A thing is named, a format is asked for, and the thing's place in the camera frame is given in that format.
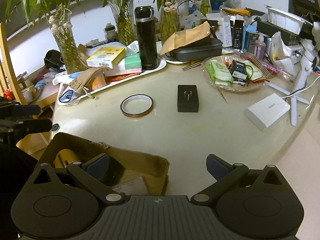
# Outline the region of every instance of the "yellow box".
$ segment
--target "yellow box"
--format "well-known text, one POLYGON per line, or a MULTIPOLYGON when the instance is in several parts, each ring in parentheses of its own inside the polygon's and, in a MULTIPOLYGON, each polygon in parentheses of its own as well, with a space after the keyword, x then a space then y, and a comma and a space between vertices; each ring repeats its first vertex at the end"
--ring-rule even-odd
POLYGON ((113 68, 125 56, 125 48, 101 47, 87 59, 89 67, 113 68))

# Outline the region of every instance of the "plastic bowl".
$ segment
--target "plastic bowl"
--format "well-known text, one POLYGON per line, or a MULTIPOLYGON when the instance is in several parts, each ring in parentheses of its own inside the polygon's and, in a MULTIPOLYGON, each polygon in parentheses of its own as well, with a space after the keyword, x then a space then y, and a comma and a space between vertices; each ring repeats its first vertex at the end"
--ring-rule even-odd
POLYGON ((267 9, 270 23, 286 29, 289 32, 300 34, 305 19, 273 7, 267 7, 267 9))

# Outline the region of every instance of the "tile floor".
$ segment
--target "tile floor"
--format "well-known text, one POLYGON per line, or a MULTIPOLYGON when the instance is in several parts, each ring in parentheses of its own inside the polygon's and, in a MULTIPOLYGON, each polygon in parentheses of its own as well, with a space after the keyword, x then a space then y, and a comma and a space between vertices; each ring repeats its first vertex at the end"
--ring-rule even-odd
POLYGON ((304 220, 297 233, 300 240, 320 239, 320 105, 286 156, 276 163, 304 208, 304 220))

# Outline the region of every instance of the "pink lotion bottle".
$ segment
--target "pink lotion bottle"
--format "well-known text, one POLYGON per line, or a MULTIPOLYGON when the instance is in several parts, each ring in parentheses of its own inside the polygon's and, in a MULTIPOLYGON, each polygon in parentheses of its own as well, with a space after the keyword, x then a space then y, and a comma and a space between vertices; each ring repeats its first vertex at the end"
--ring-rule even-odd
POLYGON ((254 55, 258 60, 263 60, 264 53, 266 51, 266 44, 264 43, 264 36, 261 34, 259 39, 256 40, 256 45, 254 47, 254 55))

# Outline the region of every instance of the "glass vase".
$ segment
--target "glass vase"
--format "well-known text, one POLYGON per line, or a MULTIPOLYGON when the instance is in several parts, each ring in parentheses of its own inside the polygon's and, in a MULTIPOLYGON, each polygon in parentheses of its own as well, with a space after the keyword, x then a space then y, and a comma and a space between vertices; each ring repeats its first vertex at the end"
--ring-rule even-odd
POLYGON ((211 5, 210 5, 210 0, 201 0, 200 8, 199 11, 206 16, 207 13, 211 13, 211 5))
POLYGON ((119 41, 129 45, 137 40, 137 30, 133 21, 133 0, 109 0, 118 29, 119 41))
POLYGON ((161 43, 164 44, 172 34, 180 30, 180 21, 174 0, 162 0, 160 12, 161 43))
POLYGON ((77 51, 71 30, 70 16, 71 12, 68 9, 59 6, 56 14, 51 15, 48 19, 50 30, 58 45, 68 74, 87 69, 77 51))

